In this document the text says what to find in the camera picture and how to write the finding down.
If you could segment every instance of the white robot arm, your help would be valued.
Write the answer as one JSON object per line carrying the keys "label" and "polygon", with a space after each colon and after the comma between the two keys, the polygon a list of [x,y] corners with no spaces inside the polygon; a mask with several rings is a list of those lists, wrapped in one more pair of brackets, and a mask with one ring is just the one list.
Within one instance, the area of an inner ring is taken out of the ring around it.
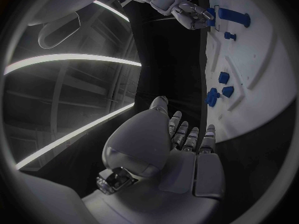
{"label": "white robot arm", "polygon": [[207,20],[214,17],[207,10],[191,3],[191,0],[134,0],[149,3],[159,13],[173,15],[179,23],[190,30],[207,27]]}

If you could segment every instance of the white plastic surface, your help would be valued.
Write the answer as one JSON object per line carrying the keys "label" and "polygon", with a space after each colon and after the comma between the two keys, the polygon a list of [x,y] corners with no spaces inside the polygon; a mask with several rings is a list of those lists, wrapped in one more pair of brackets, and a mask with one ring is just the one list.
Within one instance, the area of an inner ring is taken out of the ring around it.
{"label": "white plastic surface", "polygon": [[[207,125],[215,125],[216,142],[221,142],[272,120],[294,100],[296,82],[279,31],[261,8],[250,0],[210,0],[210,7],[215,5],[251,18],[248,28],[227,22],[226,31],[236,34],[236,41],[225,39],[225,31],[213,27],[207,36],[207,92],[212,87],[220,93],[225,86],[234,87],[230,98],[221,95],[214,107],[208,106]],[[230,75],[226,85],[218,82],[221,71]]]}

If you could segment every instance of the curved light strip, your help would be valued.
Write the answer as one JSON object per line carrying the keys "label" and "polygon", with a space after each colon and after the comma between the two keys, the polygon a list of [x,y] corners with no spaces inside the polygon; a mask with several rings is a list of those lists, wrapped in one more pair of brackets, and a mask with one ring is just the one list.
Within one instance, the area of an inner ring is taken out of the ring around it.
{"label": "curved light strip", "polygon": [[140,63],[134,61],[123,60],[108,56],[88,55],[88,54],[53,54],[45,56],[37,56],[15,62],[5,68],[4,75],[8,73],[33,64],[47,62],[47,61],[62,61],[62,60],[93,60],[93,61],[111,61],[133,66],[141,66]]}
{"label": "curved light strip", "polygon": [[113,9],[112,7],[109,7],[108,5],[106,5],[106,4],[104,4],[104,3],[100,2],[100,1],[97,1],[97,0],[94,1],[94,3],[97,4],[97,5],[100,5],[100,6],[106,8],[106,9],[108,9],[108,10],[110,10],[111,12],[114,12],[114,13],[117,14],[118,16],[122,17],[124,20],[129,21],[129,19],[128,19],[125,15],[121,14],[119,11],[116,11],[116,10]]}
{"label": "curved light strip", "polygon": [[128,110],[129,108],[133,107],[134,103],[123,107],[117,111],[114,111],[96,121],[93,121],[85,126],[83,126],[82,128],[79,128],[77,130],[75,130],[74,132],[71,132],[69,134],[67,134],[66,136],[56,140],[55,142],[43,147],[42,149],[38,150],[37,152],[35,152],[34,154],[30,155],[29,157],[25,158],[24,160],[20,161],[19,163],[16,164],[16,169],[19,170],[20,168],[24,167],[26,164],[30,163],[31,161],[33,161],[34,159],[38,158],[39,156],[45,154],[46,152],[50,151],[51,149],[59,146],[60,144],[68,141],[69,139],[81,134],[82,132],[92,128],[93,126],[97,125],[97,124],[101,124],[103,122],[105,122],[106,120],[110,119],[110,118],[114,118],[116,115],[118,115],[121,112],[124,112],[126,110]]}

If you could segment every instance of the blue cube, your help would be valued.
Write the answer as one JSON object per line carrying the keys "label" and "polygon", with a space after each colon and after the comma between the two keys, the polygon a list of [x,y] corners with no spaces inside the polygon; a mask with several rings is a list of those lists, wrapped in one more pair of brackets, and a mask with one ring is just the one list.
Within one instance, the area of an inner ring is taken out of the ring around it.
{"label": "blue cube", "polygon": [[227,98],[230,98],[233,93],[234,93],[234,87],[233,86],[224,87],[222,89],[222,94],[224,96],[226,96]]}
{"label": "blue cube", "polygon": [[219,76],[219,83],[222,84],[227,84],[228,80],[229,80],[229,74],[226,72],[220,72],[220,76]]}

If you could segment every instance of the led light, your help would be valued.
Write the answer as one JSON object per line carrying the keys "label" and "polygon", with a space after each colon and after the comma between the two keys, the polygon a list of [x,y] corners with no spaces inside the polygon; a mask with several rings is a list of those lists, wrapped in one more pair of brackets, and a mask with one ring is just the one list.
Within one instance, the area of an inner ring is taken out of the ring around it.
{"label": "led light", "polygon": [[64,143],[65,141],[68,141],[69,139],[81,134],[82,132],[92,128],[93,126],[97,125],[97,124],[101,124],[104,123],[105,121],[107,121],[108,119],[114,118],[115,116],[117,116],[119,113],[127,111],[128,109],[130,109],[131,107],[134,106],[134,103],[123,107],[117,111],[114,111],[96,121],[93,121],[85,126],[83,126],[82,128],[79,128],[77,130],[75,130],[74,132],[71,132],[69,134],[67,134],[66,136],[56,140],[55,142],[43,147],[42,149],[40,149],[39,151],[35,152],[34,154],[30,155],[29,157],[25,158],[24,160],[20,161],[19,163],[16,164],[16,169],[19,170],[20,168],[24,167],[26,164],[30,163],[31,161],[33,161],[34,159],[38,158],[39,156],[45,154],[46,152],[50,151],[51,149],[59,146],[60,144]]}
{"label": "led light", "polygon": [[129,21],[129,19],[128,19],[125,15],[123,15],[123,14],[121,14],[120,12],[116,11],[115,9],[109,7],[108,5],[106,5],[106,4],[104,4],[104,3],[100,2],[100,1],[97,1],[97,0],[94,1],[94,3],[97,4],[97,5],[100,5],[100,6],[106,8],[106,9],[108,9],[108,10],[110,10],[111,12],[114,12],[114,13],[117,14],[118,16],[122,17],[124,20]]}
{"label": "led light", "polygon": [[8,73],[33,64],[47,62],[47,61],[61,61],[61,60],[93,60],[93,61],[111,61],[118,62],[133,66],[141,66],[140,63],[134,61],[123,60],[114,57],[108,56],[97,56],[97,55],[87,55],[87,54],[53,54],[53,55],[45,55],[45,56],[37,56],[28,58],[22,61],[15,62],[5,68],[4,75]]}

